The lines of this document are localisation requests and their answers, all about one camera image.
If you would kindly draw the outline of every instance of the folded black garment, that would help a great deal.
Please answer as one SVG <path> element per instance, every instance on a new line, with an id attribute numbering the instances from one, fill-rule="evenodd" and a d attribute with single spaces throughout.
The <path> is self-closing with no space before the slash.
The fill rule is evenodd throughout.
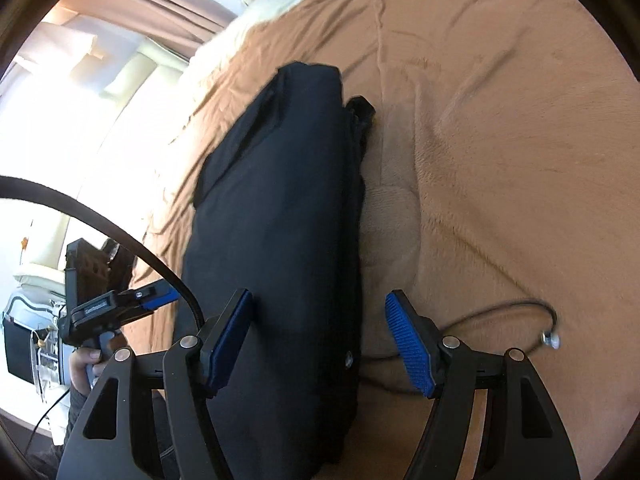
<path id="1" fill-rule="evenodd" d="M 236 480 L 302 480 L 340 458 L 356 413 L 360 161 L 375 110 L 337 68 L 292 63 L 211 153 L 182 278 L 205 317 L 236 288 L 256 318 L 209 412 Z M 194 333 L 178 308 L 175 340 Z"/>

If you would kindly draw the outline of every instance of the black cable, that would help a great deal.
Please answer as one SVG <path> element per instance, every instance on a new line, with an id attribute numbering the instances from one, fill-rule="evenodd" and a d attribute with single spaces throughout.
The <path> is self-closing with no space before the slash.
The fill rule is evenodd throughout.
<path id="1" fill-rule="evenodd" d="M 48 409 L 46 412 L 44 412 L 44 415 L 42 415 L 42 416 L 40 417 L 40 420 L 39 420 L 39 421 L 36 423 L 36 425 L 33 427 L 33 430 L 31 430 L 31 436 L 29 437 L 29 441 L 27 442 L 27 445 L 26 445 L 26 446 L 25 446 L 25 448 L 24 448 L 24 453 L 23 453 L 23 455 L 24 455 L 24 456 L 27 456 L 27 453 L 28 453 L 29 448 L 30 448 L 30 446 L 31 446 L 31 442 L 33 441 L 33 437 L 36 435 L 36 430 L 38 429 L 39 425 L 42 423 L 42 421 L 45 419 L 45 417 L 46 417 L 47 415 L 49 415 L 49 412 L 50 412 L 51 410 L 53 410 L 53 408 L 55 408 L 55 407 L 56 407 L 57 403 L 59 403 L 59 402 L 60 402 L 60 400 L 64 399 L 64 398 L 65 398 L 65 396 L 66 396 L 66 395 L 68 395 L 69 391 L 70 391 L 70 390 L 67 390 L 65 393 L 63 393 L 62 395 L 60 395 L 60 396 L 58 397 L 58 400 L 56 400 L 56 402 L 54 402 L 51 406 L 49 406 L 49 409 Z"/>
<path id="2" fill-rule="evenodd" d="M 155 256 L 143 244 L 137 241 L 133 236 L 119 228 L 111 220 L 98 214 L 93 209 L 78 202 L 69 195 L 60 193 L 55 189 L 23 180 L 12 176 L 0 175 L 0 198 L 9 198 L 13 200 L 24 200 L 34 204 L 44 205 L 52 209 L 56 209 L 61 213 L 78 219 L 81 222 L 93 227 L 101 233 L 113 238 L 117 243 L 127 248 L 131 253 L 139 257 L 143 262 L 149 265 L 160 276 L 180 294 L 184 301 L 191 309 L 193 319 L 196 322 L 196 329 L 200 330 L 204 325 L 204 316 L 198 304 L 198 300 L 193 293 L 187 288 L 184 282 L 175 275 L 162 261 Z"/>
<path id="3" fill-rule="evenodd" d="M 501 301 L 500 303 L 492 304 L 491 306 L 485 307 L 481 310 L 477 310 L 476 312 L 472 312 L 471 314 L 467 314 L 466 316 L 459 317 L 458 319 L 454 320 L 453 322 L 441 328 L 440 333 L 442 335 L 447 335 L 447 332 L 449 332 L 450 330 L 454 329 L 455 327 L 463 323 L 466 323 L 467 321 L 478 319 L 479 317 L 488 316 L 489 314 L 494 314 L 495 312 L 510 310 L 512 308 L 517 308 L 521 306 L 536 306 L 544 310 L 551 317 L 551 328 L 545 333 L 556 332 L 558 328 L 558 313 L 556 312 L 556 310 L 544 300 L 539 300 L 538 298 L 522 298 L 520 300 Z M 530 346 L 526 350 L 523 350 L 523 352 L 526 356 L 530 356 L 531 354 L 533 354 L 533 352 L 541 348 L 543 345 L 544 343 L 542 341 L 542 338 L 539 338 L 536 343 L 534 343 L 532 346 Z M 364 363 L 381 362 L 381 361 L 399 359 L 400 357 L 401 356 L 399 353 L 388 355 L 388 356 L 374 356 L 374 357 L 363 356 L 362 361 Z M 370 386 L 375 386 L 391 394 L 399 394 L 399 395 L 421 395 L 422 394 L 419 390 L 401 390 L 401 389 L 391 388 L 389 386 L 386 386 L 386 384 L 382 383 L 381 381 L 377 381 L 375 379 L 371 379 L 365 376 L 361 376 L 360 380 L 365 384 L 369 384 Z"/>

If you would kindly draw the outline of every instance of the fleece blanket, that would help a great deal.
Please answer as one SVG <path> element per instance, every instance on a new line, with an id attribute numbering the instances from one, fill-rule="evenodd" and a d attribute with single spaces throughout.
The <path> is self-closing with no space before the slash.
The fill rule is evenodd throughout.
<path id="1" fill-rule="evenodd" d="M 559 351 L 532 356 L 585 480 L 640 411 L 640 89 L 577 0 L 303 0 L 248 31 L 198 85 L 159 166 L 145 243 L 176 272 L 207 154 L 277 67 L 335 65 L 345 97 L 376 108 L 362 172 L 363 354 L 395 351 L 384 297 L 403 288 L 438 325 L 537 296 L 561 317 Z M 134 285 L 155 279 L 144 265 Z M 528 346 L 546 320 L 510 312 L 457 332 L 472 348 Z M 167 348 L 173 311 L 128 327 L 136 352 Z M 406 387 L 398 362 L 363 374 Z M 483 395 L 460 478 L 470 478 Z M 323 479 L 402 478 L 431 403 L 361 387 L 339 465 Z"/>

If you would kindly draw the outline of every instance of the bed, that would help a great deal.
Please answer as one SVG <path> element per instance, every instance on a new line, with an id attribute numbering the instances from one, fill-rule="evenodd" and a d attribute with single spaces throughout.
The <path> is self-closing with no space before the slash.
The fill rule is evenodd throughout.
<path id="1" fill-rule="evenodd" d="M 395 351 L 383 315 L 393 288 L 438 325 L 495 301 L 549 301 L 562 347 L 532 361 L 582 477 L 595 478 L 640 412 L 640 88 L 614 43 L 577 0 L 255 0 L 181 81 L 182 126 L 156 166 L 145 234 L 174 271 L 206 155 L 292 60 L 338 66 L 345 99 L 378 111 L 362 165 L 363 354 Z M 134 285 L 155 278 L 139 264 Z M 456 334 L 502 352 L 544 325 L 512 313 Z M 172 327 L 166 308 L 127 336 L 157 351 Z M 408 387 L 396 362 L 362 374 Z M 472 476 L 483 400 L 459 478 Z M 343 460 L 318 478 L 402 478 L 430 404 L 361 387 Z"/>

